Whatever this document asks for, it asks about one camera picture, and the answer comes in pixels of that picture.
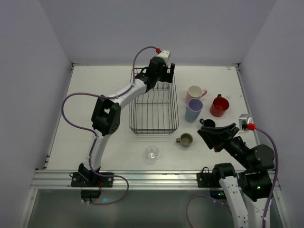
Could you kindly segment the dark blue mug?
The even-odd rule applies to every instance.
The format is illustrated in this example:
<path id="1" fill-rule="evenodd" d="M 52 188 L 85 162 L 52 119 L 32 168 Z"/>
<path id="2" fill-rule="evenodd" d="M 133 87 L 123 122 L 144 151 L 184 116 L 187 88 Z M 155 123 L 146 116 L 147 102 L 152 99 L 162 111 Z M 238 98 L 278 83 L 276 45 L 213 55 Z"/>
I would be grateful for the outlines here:
<path id="1" fill-rule="evenodd" d="M 213 120 L 211 120 L 211 119 L 203 119 L 203 118 L 201 118 L 199 120 L 199 123 L 201 124 L 201 128 L 202 127 L 211 127 L 211 128 L 216 127 L 215 122 Z"/>

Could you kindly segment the red mug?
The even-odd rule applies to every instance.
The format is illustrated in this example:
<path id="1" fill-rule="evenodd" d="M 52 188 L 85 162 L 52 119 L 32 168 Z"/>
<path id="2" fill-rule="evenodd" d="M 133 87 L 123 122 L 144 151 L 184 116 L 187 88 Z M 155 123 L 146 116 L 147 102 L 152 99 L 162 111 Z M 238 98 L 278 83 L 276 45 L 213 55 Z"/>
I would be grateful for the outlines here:
<path id="1" fill-rule="evenodd" d="M 217 97 L 213 100 L 209 111 L 214 117 L 222 117 L 224 113 L 229 109 L 229 106 L 229 101 L 226 98 L 222 97 L 221 94 L 218 94 Z"/>

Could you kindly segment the beige mug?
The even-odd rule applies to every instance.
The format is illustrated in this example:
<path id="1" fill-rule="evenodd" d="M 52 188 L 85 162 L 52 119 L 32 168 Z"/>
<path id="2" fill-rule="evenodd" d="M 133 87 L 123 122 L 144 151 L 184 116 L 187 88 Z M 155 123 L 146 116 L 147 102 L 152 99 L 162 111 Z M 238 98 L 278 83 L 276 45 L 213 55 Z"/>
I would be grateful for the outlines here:
<path id="1" fill-rule="evenodd" d="M 193 143 L 193 137 L 189 133 L 183 133 L 176 139 L 176 143 L 179 143 L 182 147 L 190 147 Z"/>

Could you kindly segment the pink mug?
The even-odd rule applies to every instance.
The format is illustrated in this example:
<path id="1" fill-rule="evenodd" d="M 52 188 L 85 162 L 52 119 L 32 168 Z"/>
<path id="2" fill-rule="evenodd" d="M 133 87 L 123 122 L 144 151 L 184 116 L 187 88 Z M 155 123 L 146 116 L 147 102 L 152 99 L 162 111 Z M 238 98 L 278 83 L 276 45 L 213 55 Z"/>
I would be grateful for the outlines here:
<path id="1" fill-rule="evenodd" d="M 207 94 L 207 89 L 202 89 L 197 85 L 192 85 L 188 88 L 186 94 L 186 103 L 193 98 L 201 99 L 203 96 Z"/>

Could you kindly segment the light blue cup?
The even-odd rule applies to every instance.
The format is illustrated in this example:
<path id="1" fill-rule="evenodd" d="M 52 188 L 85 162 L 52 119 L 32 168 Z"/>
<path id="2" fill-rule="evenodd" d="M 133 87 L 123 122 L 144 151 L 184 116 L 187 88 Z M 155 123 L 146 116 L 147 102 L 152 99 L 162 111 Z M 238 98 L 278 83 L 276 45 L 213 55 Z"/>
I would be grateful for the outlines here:
<path id="1" fill-rule="evenodd" d="M 199 117 L 200 113 L 201 110 L 193 111 L 187 107 L 185 112 L 185 120 L 189 123 L 192 123 Z"/>

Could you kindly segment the lavender cup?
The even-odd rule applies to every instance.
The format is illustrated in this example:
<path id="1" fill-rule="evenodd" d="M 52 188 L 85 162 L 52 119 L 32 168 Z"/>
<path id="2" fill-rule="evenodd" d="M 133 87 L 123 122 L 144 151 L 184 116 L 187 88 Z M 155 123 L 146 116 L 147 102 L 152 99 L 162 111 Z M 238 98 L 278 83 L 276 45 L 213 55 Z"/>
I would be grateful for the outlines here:
<path id="1" fill-rule="evenodd" d="M 200 114 L 203 102 L 200 99 L 192 98 L 187 103 L 186 112 L 189 114 Z"/>

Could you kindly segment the clear glass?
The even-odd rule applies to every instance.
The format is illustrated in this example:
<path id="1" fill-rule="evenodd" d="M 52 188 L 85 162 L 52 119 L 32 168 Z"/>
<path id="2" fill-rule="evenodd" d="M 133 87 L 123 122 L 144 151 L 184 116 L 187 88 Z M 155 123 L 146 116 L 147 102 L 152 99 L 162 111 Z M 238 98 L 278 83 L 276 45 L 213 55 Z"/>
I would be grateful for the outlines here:
<path id="1" fill-rule="evenodd" d="M 155 160 L 158 157 L 159 150 L 156 146 L 148 146 L 145 155 L 148 160 Z"/>

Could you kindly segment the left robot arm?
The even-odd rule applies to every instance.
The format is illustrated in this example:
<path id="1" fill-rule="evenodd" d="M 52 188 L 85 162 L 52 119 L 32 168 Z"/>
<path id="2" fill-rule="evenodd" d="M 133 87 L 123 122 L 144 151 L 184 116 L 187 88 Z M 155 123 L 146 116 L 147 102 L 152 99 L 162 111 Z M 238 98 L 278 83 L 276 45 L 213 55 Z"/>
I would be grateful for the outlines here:
<path id="1" fill-rule="evenodd" d="M 113 98 L 98 98 L 91 117 L 95 138 L 86 160 L 79 165 L 78 173 L 86 182 L 97 181 L 101 158 L 106 144 L 120 125 L 121 111 L 130 102 L 153 89 L 157 82 L 171 83 L 175 65 L 168 66 L 170 53 L 162 51 L 150 60 L 144 72 L 140 72 L 129 86 Z"/>

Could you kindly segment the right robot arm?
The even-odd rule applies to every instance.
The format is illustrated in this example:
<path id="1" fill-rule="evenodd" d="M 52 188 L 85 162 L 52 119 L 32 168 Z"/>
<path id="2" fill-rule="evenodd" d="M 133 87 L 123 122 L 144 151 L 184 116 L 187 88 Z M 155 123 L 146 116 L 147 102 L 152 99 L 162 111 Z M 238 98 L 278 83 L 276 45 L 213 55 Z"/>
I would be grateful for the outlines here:
<path id="1" fill-rule="evenodd" d="M 197 173 L 198 187 L 223 189 L 236 228 L 270 227 L 269 206 L 276 182 L 269 170 L 277 170 L 277 150 L 264 144 L 248 148 L 240 134 L 256 129 L 254 123 L 242 122 L 239 127 L 235 123 L 225 127 L 203 125 L 198 130 L 209 149 L 225 150 L 245 169 L 237 173 L 231 163 L 220 163 L 211 171 L 204 167 Z"/>

